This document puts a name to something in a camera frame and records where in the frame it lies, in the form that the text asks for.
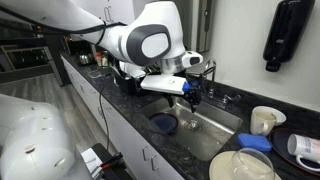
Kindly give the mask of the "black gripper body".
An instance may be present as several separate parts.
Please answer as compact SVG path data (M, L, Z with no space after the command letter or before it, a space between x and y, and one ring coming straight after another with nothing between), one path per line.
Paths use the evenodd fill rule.
M185 93L185 100L191 105L199 105L202 101L201 94L198 90L192 89Z

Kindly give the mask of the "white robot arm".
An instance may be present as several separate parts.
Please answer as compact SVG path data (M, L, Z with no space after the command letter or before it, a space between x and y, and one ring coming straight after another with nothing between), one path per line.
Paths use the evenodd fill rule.
M176 4L156 1L145 5L129 25L108 23L71 0L0 0L9 18L74 34L108 51L120 69L140 80L144 90L179 95L191 110L202 101L180 73L203 62L203 56L183 44L182 23Z

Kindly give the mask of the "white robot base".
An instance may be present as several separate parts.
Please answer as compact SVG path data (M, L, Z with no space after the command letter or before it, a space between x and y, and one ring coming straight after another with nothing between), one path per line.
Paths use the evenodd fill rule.
M58 180L74 166L75 148L55 106L0 95L1 179Z

